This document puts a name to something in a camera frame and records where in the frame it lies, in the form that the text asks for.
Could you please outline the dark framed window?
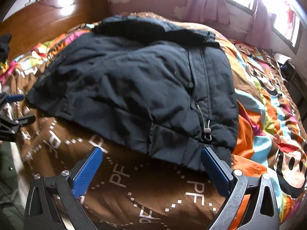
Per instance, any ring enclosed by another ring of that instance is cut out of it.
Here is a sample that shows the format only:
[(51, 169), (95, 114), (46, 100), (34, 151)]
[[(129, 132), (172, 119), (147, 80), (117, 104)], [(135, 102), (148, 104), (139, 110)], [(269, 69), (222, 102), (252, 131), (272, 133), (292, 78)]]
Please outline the dark framed window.
[[(228, 5), (236, 6), (251, 15), (251, 20), (256, 9), (256, 1), (257, 0), (225, 0), (227, 7)], [(263, 2), (272, 14), (272, 34), (276, 34), (294, 54), (297, 54), (302, 28), (305, 26), (303, 13), (300, 11), (299, 4), (296, 0), (263, 0)]]

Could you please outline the dark bedside desk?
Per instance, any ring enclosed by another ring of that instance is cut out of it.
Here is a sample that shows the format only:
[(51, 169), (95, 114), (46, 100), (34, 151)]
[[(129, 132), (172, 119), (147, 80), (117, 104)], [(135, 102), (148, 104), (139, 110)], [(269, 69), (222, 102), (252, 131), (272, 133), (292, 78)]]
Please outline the dark bedside desk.
[(297, 106), (302, 121), (306, 120), (306, 82), (301, 78), (298, 70), (290, 61), (280, 64), (281, 74), (291, 98)]

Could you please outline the pink curtain panel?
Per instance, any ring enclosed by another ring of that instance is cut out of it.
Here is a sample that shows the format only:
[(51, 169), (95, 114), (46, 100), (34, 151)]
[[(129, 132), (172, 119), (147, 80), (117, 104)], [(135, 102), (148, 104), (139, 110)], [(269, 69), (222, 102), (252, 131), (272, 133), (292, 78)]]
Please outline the pink curtain panel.
[(257, 0), (245, 42), (257, 48), (271, 49), (272, 23), (272, 14), (267, 6), (263, 0)]
[(230, 25), (229, 9), (225, 0), (189, 0), (185, 21)]

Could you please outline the wooden headboard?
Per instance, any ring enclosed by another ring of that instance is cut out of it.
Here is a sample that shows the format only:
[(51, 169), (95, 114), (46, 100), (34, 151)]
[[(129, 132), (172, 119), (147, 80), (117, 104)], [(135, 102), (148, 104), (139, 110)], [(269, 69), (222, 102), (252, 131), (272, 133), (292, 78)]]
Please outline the wooden headboard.
[(1, 23), (1, 35), (10, 33), (10, 60), (38, 43), (52, 40), (83, 23), (109, 17), (108, 0), (39, 0)]

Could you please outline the dark navy padded jacket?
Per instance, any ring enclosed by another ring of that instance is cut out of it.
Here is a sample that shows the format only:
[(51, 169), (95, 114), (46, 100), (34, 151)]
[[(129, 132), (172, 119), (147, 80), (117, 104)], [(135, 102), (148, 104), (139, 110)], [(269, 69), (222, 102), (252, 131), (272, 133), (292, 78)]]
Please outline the dark navy padded jacket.
[(26, 96), (33, 106), (150, 157), (202, 169), (230, 163), (238, 105), (212, 32), (113, 16), (62, 49)]

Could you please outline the pink curtain right panel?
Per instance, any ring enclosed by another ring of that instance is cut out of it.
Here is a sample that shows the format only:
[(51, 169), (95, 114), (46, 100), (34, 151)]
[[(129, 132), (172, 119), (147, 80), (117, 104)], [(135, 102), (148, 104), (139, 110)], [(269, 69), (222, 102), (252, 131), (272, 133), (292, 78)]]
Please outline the pink curtain right panel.
[(245, 42), (257, 48), (271, 49), (272, 23), (272, 14), (267, 6), (263, 0), (257, 0)]

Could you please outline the white cloth on desk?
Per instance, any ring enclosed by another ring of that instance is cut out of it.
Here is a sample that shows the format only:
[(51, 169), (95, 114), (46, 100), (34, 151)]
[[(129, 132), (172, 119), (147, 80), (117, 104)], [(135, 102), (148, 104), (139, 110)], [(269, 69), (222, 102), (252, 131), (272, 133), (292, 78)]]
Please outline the white cloth on desk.
[(275, 53), (274, 58), (280, 64), (285, 64), (286, 62), (291, 61), (291, 58), (289, 56), (285, 56), (281, 53)]

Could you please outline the pink curtain left panel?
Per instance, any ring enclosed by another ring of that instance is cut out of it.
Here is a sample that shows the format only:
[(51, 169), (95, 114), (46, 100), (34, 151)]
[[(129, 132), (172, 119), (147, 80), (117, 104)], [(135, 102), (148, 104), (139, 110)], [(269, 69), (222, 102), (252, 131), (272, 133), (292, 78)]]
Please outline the pink curtain left panel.
[(225, 0), (189, 0), (185, 21), (230, 25), (229, 9)]

